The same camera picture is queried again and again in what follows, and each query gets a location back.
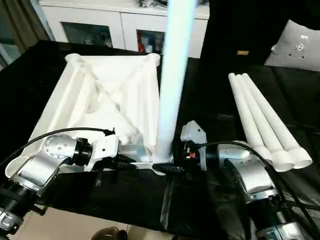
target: shelf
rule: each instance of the shelf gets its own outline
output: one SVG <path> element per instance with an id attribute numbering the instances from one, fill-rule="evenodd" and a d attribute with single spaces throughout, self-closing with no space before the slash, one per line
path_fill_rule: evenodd
<path id="1" fill-rule="evenodd" d="M 168 9 L 165 7 L 139 7 L 136 0 L 41 0 L 40 5 L 156 16 L 168 15 Z M 194 18 L 208 20 L 209 15 L 209 3 L 206 3 L 197 7 Z"/>

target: curtain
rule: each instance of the curtain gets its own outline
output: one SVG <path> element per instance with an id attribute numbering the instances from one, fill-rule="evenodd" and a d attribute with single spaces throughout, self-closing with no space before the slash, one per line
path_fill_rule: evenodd
<path id="1" fill-rule="evenodd" d="M 8 23 L 21 53 L 39 40 L 49 40 L 30 0 L 0 0 L 0 14 Z"/>
<path id="2" fill-rule="evenodd" d="M 7 66 L 7 63 L 5 62 L 5 60 L 3 59 L 3 57 L 2 57 L 1 54 L 0 54 L 0 71 L 1 71 L 2 69 L 4 69 L 5 66 Z"/>

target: white pole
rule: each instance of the white pole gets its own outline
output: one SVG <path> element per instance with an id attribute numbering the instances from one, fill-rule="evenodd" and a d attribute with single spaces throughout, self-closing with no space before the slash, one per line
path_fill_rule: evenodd
<path id="1" fill-rule="evenodd" d="M 153 163 L 173 159 L 172 141 L 188 61 L 189 43 L 198 0 L 168 1 L 168 22 L 164 40 L 160 105 Z"/>
<path id="2" fill-rule="evenodd" d="M 241 82 L 239 82 L 241 79 L 237 78 L 234 73 L 230 73 L 228 78 L 248 144 L 251 145 L 251 147 L 259 154 L 261 154 L 264 159 L 272 161 L 271 154 L 261 139 L 256 123 L 250 113 L 246 99 L 241 91 Z"/>
<path id="3" fill-rule="evenodd" d="M 312 159 L 307 151 L 297 143 L 296 139 L 292 136 L 286 125 L 259 91 L 249 75 L 244 73 L 242 76 L 281 145 L 290 154 L 294 163 L 294 168 L 301 169 L 312 164 Z"/>
<path id="4" fill-rule="evenodd" d="M 254 96 L 252 96 L 246 81 L 241 75 L 237 75 L 237 78 L 241 81 L 239 86 L 248 104 L 249 110 L 253 117 L 253 120 L 259 130 L 263 143 L 271 153 L 272 164 L 278 172 L 289 171 L 294 168 L 293 161 L 287 151 L 283 149 L 277 136 L 269 125 L 265 115 L 258 106 Z"/>

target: white cabinet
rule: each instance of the white cabinet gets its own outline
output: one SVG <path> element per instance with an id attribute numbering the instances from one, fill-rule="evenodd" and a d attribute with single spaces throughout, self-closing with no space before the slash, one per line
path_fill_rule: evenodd
<path id="1" fill-rule="evenodd" d="M 42 8 L 58 42 L 125 49 L 119 12 L 55 6 Z"/>
<path id="2" fill-rule="evenodd" d="M 165 7 L 139 7 L 136 0 L 41 0 L 39 3 L 58 42 L 163 52 L 168 20 Z M 208 3 L 196 8 L 189 57 L 200 58 L 209 12 Z"/>
<path id="3" fill-rule="evenodd" d="M 132 51 L 162 53 L 167 27 L 166 16 L 121 13 L 125 48 Z M 200 58 L 207 20 L 195 19 L 191 34 L 189 57 Z"/>

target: robotic arm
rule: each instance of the robotic arm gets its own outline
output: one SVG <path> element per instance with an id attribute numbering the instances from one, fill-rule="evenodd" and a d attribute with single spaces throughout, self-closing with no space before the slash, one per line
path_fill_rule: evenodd
<path id="1" fill-rule="evenodd" d="M 30 157 L 0 188 L 0 236 L 17 232 L 24 216 L 56 178 L 62 164 L 84 166 L 84 171 L 89 172 L 98 161 L 113 161 L 120 146 L 114 134 L 92 144 L 85 138 L 73 139 L 66 134 L 49 136 L 41 151 Z"/>
<path id="2" fill-rule="evenodd" d="M 213 152 L 205 146 L 194 147 L 207 142 L 206 133 L 195 121 L 183 127 L 181 141 L 183 154 L 175 165 L 154 164 L 154 170 L 188 174 L 194 170 L 206 171 L 207 166 L 218 161 L 238 185 L 259 240 L 306 239 L 257 156 L 233 144 L 219 144 Z M 92 144 L 85 138 L 73 139 L 66 134 L 49 136 L 41 151 L 30 157 L 0 188 L 0 236 L 17 232 L 24 216 L 56 178 L 62 164 L 82 166 L 86 172 L 95 169 L 96 162 L 107 163 L 103 167 L 109 169 L 117 168 L 117 163 L 136 168 L 128 158 L 127 162 L 119 161 L 120 147 L 115 134 Z"/>

